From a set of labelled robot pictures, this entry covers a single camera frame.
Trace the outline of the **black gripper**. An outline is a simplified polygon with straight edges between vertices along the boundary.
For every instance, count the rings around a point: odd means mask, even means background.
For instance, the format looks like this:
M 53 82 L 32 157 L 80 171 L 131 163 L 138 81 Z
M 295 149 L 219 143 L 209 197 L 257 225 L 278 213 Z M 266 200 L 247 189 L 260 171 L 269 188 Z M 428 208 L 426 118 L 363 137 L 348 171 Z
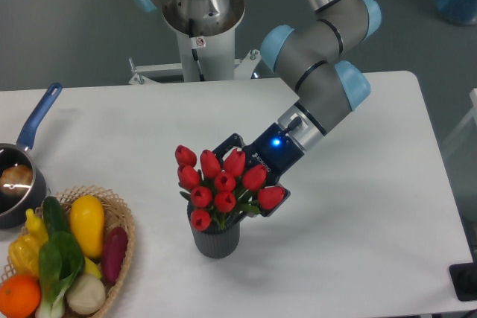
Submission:
M 238 223 L 245 217 L 271 216 L 290 196 L 288 189 L 276 184 L 280 177 L 302 158 L 302 150 L 276 123 L 249 145 L 245 146 L 243 138 L 238 133 L 233 133 L 212 152 L 217 158 L 224 158 L 235 147 L 242 148 L 245 153 L 246 168 L 256 165 L 265 167 L 265 185 L 268 187 L 243 194 L 233 209 L 233 213 L 237 214 L 233 222 Z

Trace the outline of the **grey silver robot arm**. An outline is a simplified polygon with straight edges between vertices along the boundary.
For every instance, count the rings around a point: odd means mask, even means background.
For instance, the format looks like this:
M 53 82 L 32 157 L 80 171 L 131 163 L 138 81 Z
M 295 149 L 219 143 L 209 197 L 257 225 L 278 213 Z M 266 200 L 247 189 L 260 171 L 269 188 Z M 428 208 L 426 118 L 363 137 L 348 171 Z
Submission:
M 186 82 L 231 80 L 235 29 L 243 0 L 134 0 L 159 9 L 177 35 Z M 370 94 L 366 77 L 341 55 L 380 26 L 374 0 L 309 0 L 317 17 L 303 32 L 287 25 L 263 40 L 262 62 L 298 96 L 253 143 L 231 135 L 196 156 L 178 147 L 181 195 L 192 227 L 223 228 L 244 216 L 268 216 L 287 198 L 279 178 Z

